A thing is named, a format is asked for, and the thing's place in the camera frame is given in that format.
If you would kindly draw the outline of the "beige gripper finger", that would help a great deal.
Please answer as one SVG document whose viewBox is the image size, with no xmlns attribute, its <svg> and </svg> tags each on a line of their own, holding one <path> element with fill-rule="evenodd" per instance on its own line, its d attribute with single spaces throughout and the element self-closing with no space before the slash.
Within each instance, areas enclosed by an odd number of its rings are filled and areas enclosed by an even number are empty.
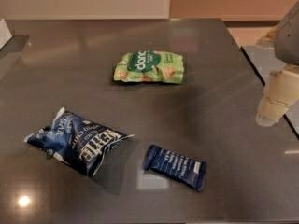
<svg viewBox="0 0 299 224">
<path fill-rule="evenodd" d="M 287 64 L 272 71 L 263 89 L 255 121 L 262 127 L 276 124 L 299 100 L 299 66 Z"/>
</svg>

